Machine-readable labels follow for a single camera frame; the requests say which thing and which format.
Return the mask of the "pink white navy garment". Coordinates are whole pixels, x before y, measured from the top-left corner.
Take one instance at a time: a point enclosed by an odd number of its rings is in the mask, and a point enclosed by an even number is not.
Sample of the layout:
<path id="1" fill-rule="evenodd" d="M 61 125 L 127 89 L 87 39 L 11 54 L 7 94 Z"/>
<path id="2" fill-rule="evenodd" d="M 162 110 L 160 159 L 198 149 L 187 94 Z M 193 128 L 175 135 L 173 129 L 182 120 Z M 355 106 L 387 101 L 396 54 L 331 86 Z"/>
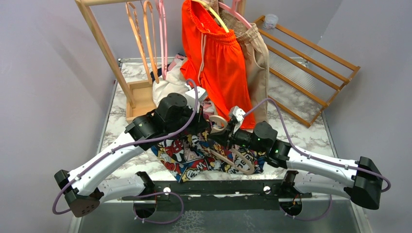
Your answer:
<path id="1" fill-rule="evenodd" d="M 156 107 L 159 106 L 160 101 L 170 93 L 178 93 L 184 95 L 189 88 L 186 86 L 186 80 L 180 70 L 182 65 L 187 61 L 187 57 L 176 55 L 170 65 L 167 67 L 166 76 L 163 79 L 160 76 L 159 83 L 153 82 L 152 99 Z M 214 103 L 208 98 L 207 92 L 204 88 L 197 87 L 200 91 L 199 100 L 203 107 L 203 111 L 208 118 L 211 115 L 217 115 Z"/>

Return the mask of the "pink hanger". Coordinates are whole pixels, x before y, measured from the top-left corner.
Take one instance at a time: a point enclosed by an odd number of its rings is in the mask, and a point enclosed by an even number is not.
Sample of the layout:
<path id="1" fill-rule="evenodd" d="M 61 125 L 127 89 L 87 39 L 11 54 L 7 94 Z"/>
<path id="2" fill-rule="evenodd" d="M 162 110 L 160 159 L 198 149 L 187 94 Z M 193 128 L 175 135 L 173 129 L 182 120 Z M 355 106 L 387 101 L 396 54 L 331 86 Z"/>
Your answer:
<path id="1" fill-rule="evenodd" d="M 245 27 L 248 29 L 252 27 L 252 25 L 246 20 L 241 13 L 237 11 L 238 5 L 242 5 L 242 0 L 232 0 L 231 5 L 228 6 L 227 4 L 223 2 L 218 2 L 219 7 L 226 10 L 229 12 L 231 15 L 233 15 L 238 21 L 240 21 Z"/>
<path id="2" fill-rule="evenodd" d="M 163 0 L 155 0 L 159 17 L 162 79 L 166 80 L 168 65 L 167 19 Z"/>

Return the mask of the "clear plastic cup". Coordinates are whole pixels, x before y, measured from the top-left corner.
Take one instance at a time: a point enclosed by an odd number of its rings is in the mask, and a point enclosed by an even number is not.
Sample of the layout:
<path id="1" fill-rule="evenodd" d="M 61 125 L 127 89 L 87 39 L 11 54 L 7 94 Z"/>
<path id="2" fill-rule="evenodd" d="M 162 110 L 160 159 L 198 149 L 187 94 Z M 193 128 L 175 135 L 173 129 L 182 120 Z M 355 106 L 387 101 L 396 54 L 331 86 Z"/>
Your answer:
<path id="1" fill-rule="evenodd" d="M 267 30 L 272 30 L 276 28 L 278 23 L 278 16 L 275 14 L 266 14 L 264 17 L 263 28 Z"/>

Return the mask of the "wooden slatted shelf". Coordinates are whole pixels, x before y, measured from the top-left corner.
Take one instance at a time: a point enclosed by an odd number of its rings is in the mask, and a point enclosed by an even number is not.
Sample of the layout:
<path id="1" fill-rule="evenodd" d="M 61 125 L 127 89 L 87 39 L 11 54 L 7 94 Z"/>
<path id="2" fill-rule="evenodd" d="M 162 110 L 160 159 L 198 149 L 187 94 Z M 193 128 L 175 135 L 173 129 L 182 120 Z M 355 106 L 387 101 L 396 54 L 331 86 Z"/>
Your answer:
<path id="1" fill-rule="evenodd" d="M 299 123 L 310 127 L 357 75 L 360 66 L 327 51 L 284 26 L 271 33 L 265 16 L 255 20 L 269 50 L 269 98 Z"/>

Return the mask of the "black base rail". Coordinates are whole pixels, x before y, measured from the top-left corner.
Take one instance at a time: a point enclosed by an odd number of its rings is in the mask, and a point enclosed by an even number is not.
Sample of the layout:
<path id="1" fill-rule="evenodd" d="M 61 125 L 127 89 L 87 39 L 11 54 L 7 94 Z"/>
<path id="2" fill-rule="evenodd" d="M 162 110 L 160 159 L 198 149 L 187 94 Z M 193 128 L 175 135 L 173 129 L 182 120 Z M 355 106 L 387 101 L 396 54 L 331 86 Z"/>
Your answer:
<path id="1" fill-rule="evenodd" d="M 226 181 L 155 181 L 156 197 L 122 197 L 121 200 L 147 204 L 155 201 L 159 211 L 185 210 L 279 210 L 279 202 L 293 198 L 311 198 L 299 194 L 282 180 L 226 180 Z"/>

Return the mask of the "cream hanger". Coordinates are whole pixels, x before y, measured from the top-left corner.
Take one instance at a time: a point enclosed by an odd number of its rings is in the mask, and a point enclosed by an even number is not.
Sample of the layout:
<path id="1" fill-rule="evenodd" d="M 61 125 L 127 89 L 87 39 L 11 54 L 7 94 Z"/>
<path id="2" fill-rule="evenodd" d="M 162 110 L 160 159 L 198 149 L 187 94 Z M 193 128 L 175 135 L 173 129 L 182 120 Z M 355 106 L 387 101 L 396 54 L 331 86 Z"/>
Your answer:
<path id="1" fill-rule="evenodd" d="M 226 129 L 228 125 L 227 121 L 223 117 L 218 115 L 211 115 L 208 120 L 211 123 L 210 134 L 221 133 L 224 129 Z M 225 149 L 223 146 L 221 146 L 220 149 L 209 149 L 209 153 L 223 160 L 228 165 L 234 167 L 243 174 L 252 175 L 255 172 L 255 166 L 253 165 L 253 163 L 235 148 Z M 238 166 L 235 163 L 236 159 L 240 159 L 242 162 L 244 162 L 247 165 L 247 169 Z"/>

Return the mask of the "beige shorts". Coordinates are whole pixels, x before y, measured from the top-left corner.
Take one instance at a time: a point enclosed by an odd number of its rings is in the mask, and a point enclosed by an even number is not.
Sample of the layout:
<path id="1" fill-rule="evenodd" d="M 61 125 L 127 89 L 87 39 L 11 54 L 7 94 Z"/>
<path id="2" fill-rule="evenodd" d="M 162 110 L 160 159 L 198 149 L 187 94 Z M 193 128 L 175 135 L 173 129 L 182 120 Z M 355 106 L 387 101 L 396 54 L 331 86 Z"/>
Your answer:
<path id="1" fill-rule="evenodd" d="M 246 68 L 249 97 L 252 106 L 259 106 L 253 111 L 255 121 L 267 121 L 267 102 L 260 103 L 268 97 L 269 51 L 255 23 L 251 28 L 245 27 L 233 15 L 219 7 L 222 0 L 210 0 L 208 5 L 220 16 L 228 29 L 234 30 L 240 44 Z"/>

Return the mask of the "orange shorts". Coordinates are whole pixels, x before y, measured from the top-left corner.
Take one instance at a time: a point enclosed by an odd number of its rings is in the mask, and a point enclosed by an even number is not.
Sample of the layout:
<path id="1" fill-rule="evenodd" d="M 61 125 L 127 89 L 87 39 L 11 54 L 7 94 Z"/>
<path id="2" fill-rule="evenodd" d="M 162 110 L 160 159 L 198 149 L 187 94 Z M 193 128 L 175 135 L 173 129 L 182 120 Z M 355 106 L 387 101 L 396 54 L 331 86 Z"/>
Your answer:
<path id="1" fill-rule="evenodd" d="M 229 120 L 238 106 L 252 109 L 244 56 L 233 30 L 225 30 L 202 4 L 186 0 L 182 5 L 182 44 L 187 61 L 181 66 L 185 79 L 204 88 L 217 115 Z"/>

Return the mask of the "comic print shorts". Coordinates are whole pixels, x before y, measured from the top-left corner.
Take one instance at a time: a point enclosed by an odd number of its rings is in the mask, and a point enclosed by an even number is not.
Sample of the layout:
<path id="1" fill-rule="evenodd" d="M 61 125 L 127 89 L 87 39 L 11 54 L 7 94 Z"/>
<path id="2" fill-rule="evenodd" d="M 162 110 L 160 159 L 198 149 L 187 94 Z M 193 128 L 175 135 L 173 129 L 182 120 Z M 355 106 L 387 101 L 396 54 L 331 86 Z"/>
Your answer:
<path id="1" fill-rule="evenodd" d="M 220 149 L 217 143 L 207 141 L 208 132 L 187 135 L 180 139 L 166 139 L 151 147 L 151 151 L 179 183 L 192 180 L 204 171 L 219 171 L 229 174 L 243 174 L 223 160 L 209 153 L 209 149 Z M 255 166 L 254 174 L 263 172 L 264 153 L 259 153 L 240 146 L 233 146 Z M 240 159 L 235 163 L 247 169 Z"/>

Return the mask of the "pink hanger right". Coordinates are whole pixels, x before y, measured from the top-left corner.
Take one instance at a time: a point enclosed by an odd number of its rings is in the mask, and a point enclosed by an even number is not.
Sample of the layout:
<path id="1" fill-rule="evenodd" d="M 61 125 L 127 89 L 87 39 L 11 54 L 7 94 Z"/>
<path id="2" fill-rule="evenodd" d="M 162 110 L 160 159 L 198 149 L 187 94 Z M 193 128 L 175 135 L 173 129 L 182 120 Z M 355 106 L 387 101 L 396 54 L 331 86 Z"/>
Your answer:
<path id="1" fill-rule="evenodd" d="M 237 11 L 238 5 L 242 5 L 242 0 L 232 0 L 231 5 L 228 6 L 227 4 L 223 2 L 218 2 L 219 7 L 226 10 L 229 12 L 231 15 L 233 15 L 238 21 L 240 21 L 245 27 L 248 29 L 252 27 L 252 25 L 246 20 L 241 13 Z"/>

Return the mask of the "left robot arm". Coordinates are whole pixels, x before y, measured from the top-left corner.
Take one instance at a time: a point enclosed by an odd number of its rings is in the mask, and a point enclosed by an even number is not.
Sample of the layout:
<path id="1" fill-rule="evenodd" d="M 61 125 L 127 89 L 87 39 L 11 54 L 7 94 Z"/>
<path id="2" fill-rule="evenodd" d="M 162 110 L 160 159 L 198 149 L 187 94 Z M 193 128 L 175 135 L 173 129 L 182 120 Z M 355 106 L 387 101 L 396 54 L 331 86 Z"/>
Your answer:
<path id="1" fill-rule="evenodd" d="M 195 134 L 207 128 L 201 103 L 205 90 L 190 90 L 185 94 L 169 93 L 157 108 L 132 120 L 118 138 L 85 164 L 71 171 L 60 170 L 54 178 L 60 187 L 52 211 L 63 196 L 68 211 L 75 217 L 93 212 L 101 203 L 122 197 L 149 198 L 155 184 L 146 172 L 108 181 L 106 178 L 132 158 L 145 153 L 155 144 L 178 136 Z"/>

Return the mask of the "wooden clothes rack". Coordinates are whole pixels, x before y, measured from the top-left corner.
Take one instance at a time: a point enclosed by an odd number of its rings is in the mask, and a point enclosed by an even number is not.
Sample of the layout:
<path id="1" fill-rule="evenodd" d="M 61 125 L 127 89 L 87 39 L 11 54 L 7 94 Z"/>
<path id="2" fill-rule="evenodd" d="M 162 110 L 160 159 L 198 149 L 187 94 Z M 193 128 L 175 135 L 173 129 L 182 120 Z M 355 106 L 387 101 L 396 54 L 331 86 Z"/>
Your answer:
<path id="1" fill-rule="evenodd" d="M 153 81 L 149 74 L 150 73 L 149 67 L 147 65 L 145 52 L 143 49 L 142 41 L 140 39 L 138 20 L 136 18 L 137 14 L 134 12 L 135 21 L 133 21 L 132 16 L 128 9 L 128 5 L 129 3 L 131 4 L 132 1 L 136 1 L 136 0 L 75 0 L 76 5 L 78 6 L 80 12 L 82 13 L 86 23 L 88 24 L 90 28 L 90 31 L 92 32 L 105 59 L 107 60 L 110 68 L 112 69 L 118 84 L 120 84 L 120 87 L 122 88 L 126 96 L 125 117 L 126 117 L 127 123 L 131 123 L 135 117 L 145 114 L 155 108 L 155 104 L 152 100 L 152 89 L 151 89 L 153 86 Z M 242 15 L 244 14 L 244 6 L 245 6 L 244 2 L 246 1 L 243 0 L 242 5 L 239 4 L 238 9 L 237 9 L 237 11 L 241 13 Z M 136 81 L 136 82 L 130 82 L 130 83 L 126 82 L 123 74 L 120 71 L 120 68 L 117 65 L 118 62 L 116 61 L 98 25 L 98 22 L 96 21 L 94 17 L 93 12 L 90 9 L 90 6 L 108 5 L 108 4 L 116 4 L 116 3 L 125 3 L 126 13 L 128 15 L 128 19 L 132 27 L 132 32 L 136 39 L 137 47 L 140 52 L 140 56 L 142 58 L 143 66 L 145 68 L 146 74 L 148 75 L 147 76 L 148 78 L 146 81 Z M 146 42 L 148 46 L 148 54 L 149 54 L 150 62 L 151 62 L 152 68 L 154 67 L 155 71 L 157 71 L 156 63 L 155 63 L 154 56 L 153 56 L 153 51 L 155 51 L 155 49 L 154 50 L 152 49 L 150 37 L 147 34 L 148 33 L 147 10 L 146 10 L 147 6 L 149 6 L 150 9 L 153 8 L 153 6 L 149 4 L 149 2 L 143 4 L 144 30 L 146 33 L 145 35 L 146 35 Z"/>

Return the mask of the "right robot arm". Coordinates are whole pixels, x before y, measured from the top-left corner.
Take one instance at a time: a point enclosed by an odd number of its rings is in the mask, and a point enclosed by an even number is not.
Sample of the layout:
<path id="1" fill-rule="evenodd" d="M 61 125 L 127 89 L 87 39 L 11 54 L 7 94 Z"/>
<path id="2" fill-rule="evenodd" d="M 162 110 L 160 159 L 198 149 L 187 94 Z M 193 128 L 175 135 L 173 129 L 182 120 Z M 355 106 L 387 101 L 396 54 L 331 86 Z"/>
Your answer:
<path id="1" fill-rule="evenodd" d="M 346 160 L 306 151 L 279 140 L 277 131 L 265 121 L 252 132 L 235 130 L 230 124 L 220 132 L 212 132 L 208 139 L 226 149 L 240 146 L 263 152 L 267 164 L 298 170 L 280 185 L 281 193 L 288 198 L 315 192 L 345 197 L 370 210 L 380 207 L 383 176 L 370 158 Z"/>

